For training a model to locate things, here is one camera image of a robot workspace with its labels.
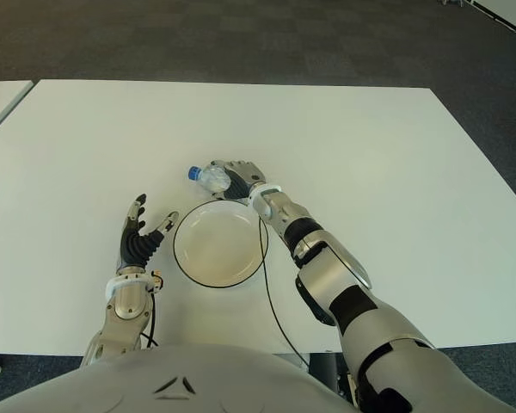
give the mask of black cable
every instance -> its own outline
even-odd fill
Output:
[[[147,336],[145,333],[139,333],[141,336],[147,339],[147,342],[151,342],[155,347],[158,347],[158,342],[153,340],[151,337]]]
[[[151,343],[155,341],[153,340],[153,336],[155,335],[155,294],[151,295],[151,301],[153,302],[153,308],[151,308],[151,328],[149,330],[147,348],[151,348]]]
[[[273,302],[272,302],[272,296],[269,293],[269,283],[267,282],[267,270],[266,270],[266,254],[264,253],[264,243],[261,240],[261,226],[264,225],[264,228],[266,229],[266,234],[269,237],[269,234],[267,233],[267,227],[266,223],[262,221],[260,218],[260,221],[258,222],[258,233],[260,234],[260,250],[261,250],[261,265],[264,268],[264,278],[266,279],[266,292],[267,292],[267,299],[269,300],[269,306],[272,309],[273,317],[275,318],[275,322],[277,323],[277,326],[279,327],[279,331],[285,338],[286,342],[288,342],[289,346],[291,346],[292,351],[295,355],[298,356],[298,358],[308,367],[310,368],[310,363],[306,361],[304,357],[298,352],[298,350],[295,349],[295,347],[292,345],[291,340],[289,340],[289,337],[286,336],[285,331],[283,330],[283,327],[281,327],[281,323],[279,322],[279,319],[277,318],[277,313],[275,312],[275,309],[273,308]]]

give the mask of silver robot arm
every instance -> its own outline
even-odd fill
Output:
[[[178,219],[177,212],[170,213],[154,231],[139,235],[145,225],[139,221],[145,211],[145,199],[145,194],[141,194],[126,215],[117,275],[106,287],[105,323],[90,341],[81,367],[141,348],[141,334],[154,311],[152,294],[163,286],[160,273],[148,274],[145,266]]]
[[[314,316],[338,328],[364,412],[516,411],[469,380],[399,311],[371,292],[359,262],[253,163],[213,163],[284,241],[299,268],[296,288]]]

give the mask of plate rim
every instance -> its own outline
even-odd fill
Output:
[[[269,232],[267,230],[267,226],[266,226],[266,223],[260,219],[259,223],[258,223],[258,226],[260,225],[263,225],[263,228],[264,230],[266,230],[266,248],[264,250],[264,256],[261,258],[260,260],[260,264],[258,265],[258,267],[256,267],[256,269],[250,273],[250,275],[246,278],[244,278],[243,280],[240,280],[238,282],[236,282],[235,284],[229,284],[229,286],[223,286],[223,287],[220,287],[220,286],[209,286],[207,284],[203,284],[202,282],[199,282],[197,281],[196,279],[194,279],[191,275],[189,275],[188,273],[186,273],[186,271],[183,269],[183,267],[181,266],[180,262],[178,261],[178,257],[177,255],[175,254],[175,241],[176,239],[178,238],[178,231],[180,230],[180,227],[181,227],[181,224],[183,224],[183,221],[186,220],[186,218],[191,215],[195,210],[203,207],[204,205],[207,205],[207,204],[211,204],[213,202],[234,202],[236,204],[239,204],[239,205],[242,205],[244,206],[244,204],[242,202],[239,202],[237,200],[209,200],[207,202],[203,202],[202,204],[199,204],[198,206],[195,206],[193,209],[191,209],[188,213],[186,213],[186,215],[181,219],[180,221],[180,224],[178,224],[178,226],[176,227],[175,229],[175,232],[174,232],[174,239],[172,240],[172,255],[174,256],[174,259],[175,259],[175,263],[177,264],[178,268],[182,271],[182,273],[189,279],[191,280],[192,282],[196,283],[196,284],[199,284],[200,286],[203,286],[203,287],[208,287],[208,288],[217,288],[217,289],[222,289],[222,288],[230,288],[230,287],[234,287],[234,286],[238,286],[239,284],[242,284],[244,283],[246,280],[248,280],[250,277],[252,277],[254,274],[256,274],[256,271],[258,271],[260,269],[260,267],[264,264],[265,260],[266,260],[266,256],[267,256],[267,251],[269,250]]]

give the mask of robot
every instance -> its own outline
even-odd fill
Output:
[[[0,412],[516,411],[470,381],[407,318],[377,299],[358,260],[253,163],[212,163],[231,179],[223,197],[245,200],[273,227],[298,267],[295,287],[302,299],[319,322],[338,329],[356,405],[271,354],[205,344],[141,349],[153,294],[162,286],[145,267],[178,216],[171,213],[140,235],[142,195],[128,211],[118,270],[106,288],[105,323],[81,368],[2,401]]]

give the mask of water bottle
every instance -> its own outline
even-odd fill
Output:
[[[224,168],[217,165],[207,165],[204,169],[192,166],[187,174],[189,179],[197,181],[199,185],[213,194],[224,192],[231,185],[231,179]]]

